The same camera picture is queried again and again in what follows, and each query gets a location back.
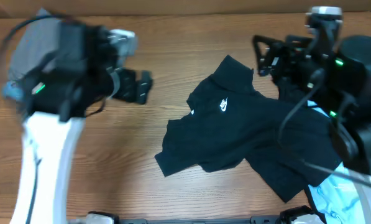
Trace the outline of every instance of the green light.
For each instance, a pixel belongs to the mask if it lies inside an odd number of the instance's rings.
[[[341,59],[337,58],[337,59],[336,59],[336,64],[337,64],[338,66],[343,66],[343,65],[344,65],[344,62],[343,62]]]
[[[38,90],[35,91],[35,94],[37,94],[38,92],[40,92],[41,90],[43,90],[45,86],[46,85],[42,85]]]
[[[337,115],[336,112],[334,112],[334,111],[330,111],[330,116],[335,117],[336,115]]]

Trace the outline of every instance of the blue fabric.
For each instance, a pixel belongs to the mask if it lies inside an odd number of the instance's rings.
[[[308,106],[313,105],[316,104],[308,102]],[[321,108],[314,110],[325,114]],[[340,164],[336,171],[349,174],[343,164]],[[352,181],[330,175],[321,185],[308,187],[317,211],[324,214],[327,224],[365,223],[362,205]]]

